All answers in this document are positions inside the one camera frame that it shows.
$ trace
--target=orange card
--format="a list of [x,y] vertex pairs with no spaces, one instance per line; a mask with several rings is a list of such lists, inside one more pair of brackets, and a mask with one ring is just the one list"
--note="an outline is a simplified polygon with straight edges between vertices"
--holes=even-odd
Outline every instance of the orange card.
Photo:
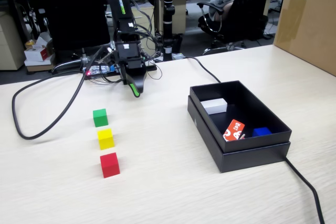
[[227,142],[238,140],[244,127],[244,123],[240,123],[237,120],[233,119],[229,127],[226,129],[223,138]]

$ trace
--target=office chair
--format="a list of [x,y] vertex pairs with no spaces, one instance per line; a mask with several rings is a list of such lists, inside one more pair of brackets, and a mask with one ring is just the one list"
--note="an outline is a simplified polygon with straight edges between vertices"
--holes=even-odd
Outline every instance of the office chair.
[[52,37],[55,51],[82,49],[83,55],[79,60],[61,66],[84,63],[87,61],[84,47],[110,42],[104,10],[106,0],[43,1],[46,15],[44,23]]
[[[207,2],[197,3],[203,14],[198,20],[198,26],[204,32],[215,37],[211,47],[207,48],[202,55],[220,49],[240,50],[243,49],[243,46],[237,47],[237,45],[242,44],[241,40],[263,38],[268,22],[268,17],[263,15],[265,3],[266,0],[234,0],[225,20],[222,20],[224,13],[222,8]],[[204,14],[204,5],[215,8],[221,16],[221,21],[211,21],[209,14]]]

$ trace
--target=white box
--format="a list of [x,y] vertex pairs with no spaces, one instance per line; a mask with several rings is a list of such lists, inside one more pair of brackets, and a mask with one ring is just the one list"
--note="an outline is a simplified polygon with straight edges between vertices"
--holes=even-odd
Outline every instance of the white box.
[[48,57],[45,48],[29,48],[25,51],[25,55],[28,61],[44,61]]
[[209,115],[226,112],[227,109],[227,102],[223,98],[203,101],[201,104]]
[[55,58],[55,54],[53,54],[52,56],[49,56],[47,59],[45,59],[44,61],[29,61],[29,60],[25,60],[25,65],[27,67],[30,66],[44,66],[44,65],[51,65],[54,63],[54,58]]

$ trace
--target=black box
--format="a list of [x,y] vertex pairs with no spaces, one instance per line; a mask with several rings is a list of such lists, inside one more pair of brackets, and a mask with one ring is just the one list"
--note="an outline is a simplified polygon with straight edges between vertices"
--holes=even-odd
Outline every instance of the black box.
[[[223,98],[224,113],[209,115],[202,101]],[[190,89],[188,111],[221,172],[284,161],[291,129],[239,81]],[[245,124],[245,139],[227,142],[225,130],[233,119]],[[267,127],[270,135],[252,137],[253,129]]]

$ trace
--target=green cube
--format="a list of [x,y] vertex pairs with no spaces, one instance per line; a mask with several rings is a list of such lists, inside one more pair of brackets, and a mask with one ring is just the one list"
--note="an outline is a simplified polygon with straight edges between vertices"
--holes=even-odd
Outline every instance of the green cube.
[[93,120],[96,127],[109,125],[109,122],[107,121],[106,109],[94,110]]

